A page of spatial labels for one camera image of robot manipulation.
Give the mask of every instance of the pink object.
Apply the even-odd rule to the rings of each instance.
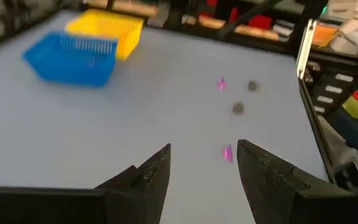
[[[218,89],[222,91],[225,88],[226,88],[226,81],[224,81],[224,77],[222,77],[218,82]]]
[[[229,162],[233,162],[233,153],[231,152],[231,145],[223,149],[223,157]]]

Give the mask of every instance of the blue plastic basket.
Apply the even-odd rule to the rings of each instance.
[[[52,32],[24,53],[44,80],[103,86],[116,63],[116,40]]]

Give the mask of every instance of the yellow plastic basket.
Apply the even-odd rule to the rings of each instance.
[[[90,9],[66,26],[74,35],[93,35],[102,39],[117,39],[116,57],[125,60],[140,39],[143,19]]]

